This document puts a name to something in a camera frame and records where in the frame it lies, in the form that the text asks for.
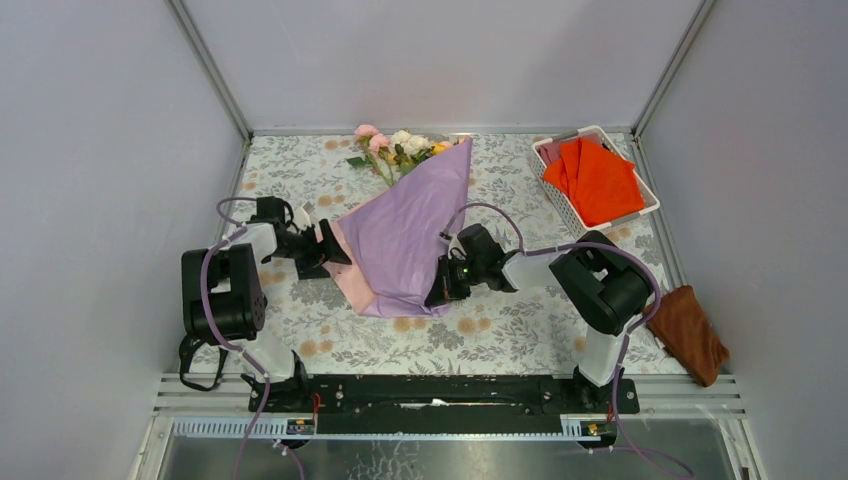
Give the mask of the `pink and purple wrapping paper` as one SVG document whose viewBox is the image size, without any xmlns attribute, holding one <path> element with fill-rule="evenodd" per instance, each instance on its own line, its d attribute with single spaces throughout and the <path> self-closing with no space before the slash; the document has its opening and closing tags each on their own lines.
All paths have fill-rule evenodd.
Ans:
<svg viewBox="0 0 848 480">
<path fill-rule="evenodd" d="M 352 263 L 325 269 L 361 316 L 438 318 L 448 305 L 427 307 L 440 233 L 468 202 L 473 141 L 466 139 L 420 164 L 394 186 L 331 222 Z"/>
</svg>

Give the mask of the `pink fake flower stem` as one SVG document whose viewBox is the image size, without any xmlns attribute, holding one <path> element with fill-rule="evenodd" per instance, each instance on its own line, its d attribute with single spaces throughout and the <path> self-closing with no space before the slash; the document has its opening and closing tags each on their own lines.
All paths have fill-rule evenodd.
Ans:
<svg viewBox="0 0 848 480">
<path fill-rule="evenodd" d="M 373 125 L 361 124 L 354 130 L 354 142 L 361 149 L 361 154 L 347 158 L 345 162 L 352 168 L 368 169 L 389 187 L 393 186 L 396 178 L 388 161 L 389 137 Z"/>
</svg>

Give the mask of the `yellow fake flower bunch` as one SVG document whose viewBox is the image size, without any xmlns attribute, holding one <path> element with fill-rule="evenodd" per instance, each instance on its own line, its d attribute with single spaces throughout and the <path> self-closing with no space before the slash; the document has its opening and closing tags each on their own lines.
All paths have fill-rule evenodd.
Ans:
<svg viewBox="0 0 848 480">
<path fill-rule="evenodd" d="M 435 156 L 444 153 L 445 151 L 451 149 L 453 146 L 454 143 L 451 141 L 436 142 L 432 145 L 430 152 L 432 156 Z"/>
</svg>

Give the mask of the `white fake flower stem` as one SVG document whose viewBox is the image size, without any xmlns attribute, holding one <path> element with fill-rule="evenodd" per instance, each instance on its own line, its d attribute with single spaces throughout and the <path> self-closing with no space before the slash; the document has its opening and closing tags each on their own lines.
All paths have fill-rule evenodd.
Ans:
<svg viewBox="0 0 848 480">
<path fill-rule="evenodd" d="M 433 155 L 434 143 L 402 129 L 389 137 L 389 148 L 397 164 L 418 165 Z"/>
</svg>

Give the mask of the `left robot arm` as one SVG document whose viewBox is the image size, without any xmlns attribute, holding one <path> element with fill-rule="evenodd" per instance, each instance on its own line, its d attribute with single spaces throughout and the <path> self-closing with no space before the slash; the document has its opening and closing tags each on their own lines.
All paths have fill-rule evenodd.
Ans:
<svg viewBox="0 0 848 480">
<path fill-rule="evenodd" d="M 309 401 L 311 387 L 295 374 L 296 354 L 284 352 L 261 333 L 269 301 L 260 268 L 274 259 L 291 259 L 299 279 L 320 279 L 330 275 L 327 263 L 349 265 L 352 260 L 328 220 L 312 223 L 275 196 L 251 202 L 255 212 L 247 221 L 225 219 L 235 228 L 231 235 L 181 257 L 186 335 L 179 347 L 179 373 L 188 374 L 202 346 L 215 347 L 218 374 L 229 357 L 239 357 L 250 368 L 250 384 L 273 384 L 272 398 L 285 410 L 296 411 Z"/>
</svg>

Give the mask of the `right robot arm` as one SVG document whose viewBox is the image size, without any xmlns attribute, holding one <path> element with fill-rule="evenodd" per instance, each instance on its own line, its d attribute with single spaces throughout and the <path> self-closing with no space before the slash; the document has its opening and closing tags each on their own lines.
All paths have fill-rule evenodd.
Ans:
<svg viewBox="0 0 848 480">
<path fill-rule="evenodd" d="M 661 296 L 656 278 L 640 260 L 604 234 L 589 231 L 577 242 L 535 251 L 505 251 L 480 224 L 458 235 L 458 248 L 437 261 L 427 307 L 464 300 L 471 288 L 516 293 L 531 287 L 559 287 L 587 325 L 586 347 L 573 386 L 575 402 L 597 412 L 613 398 L 625 339 L 652 297 Z"/>
</svg>

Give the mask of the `orange folded paper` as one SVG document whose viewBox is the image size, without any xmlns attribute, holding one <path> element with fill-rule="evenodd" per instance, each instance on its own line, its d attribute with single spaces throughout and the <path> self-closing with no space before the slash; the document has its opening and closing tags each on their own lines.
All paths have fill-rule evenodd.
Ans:
<svg viewBox="0 0 848 480">
<path fill-rule="evenodd" d="M 563 160 L 546 165 L 542 179 L 563 193 L 590 227 L 646 207 L 635 166 L 603 146 L 583 146 L 577 168 Z"/>
</svg>

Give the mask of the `brown cloth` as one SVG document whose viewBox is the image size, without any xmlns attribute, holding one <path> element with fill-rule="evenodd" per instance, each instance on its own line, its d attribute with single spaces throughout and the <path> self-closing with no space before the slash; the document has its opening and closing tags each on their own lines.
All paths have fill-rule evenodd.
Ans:
<svg viewBox="0 0 848 480">
<path fill-rule="evenodd" d="M 713 330 L 691 285 L 665 294 L 647 328 L 701 387 L 718 379 L 729 350 Z"/>
</svg>

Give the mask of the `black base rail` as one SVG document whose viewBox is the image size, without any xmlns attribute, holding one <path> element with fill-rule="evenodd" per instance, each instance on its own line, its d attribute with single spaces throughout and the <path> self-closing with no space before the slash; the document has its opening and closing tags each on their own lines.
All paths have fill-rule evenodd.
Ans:
<svg viewBox="0 0 848 480">
<path fill-rule="evenodd" d="M 563 415 L 640 411 L 633 381 L 550 375 L 314 375 L 270 388 L 248 375 L 250 411 L 303 414 L 320 434 L 555 434 Z"/>
</svg>

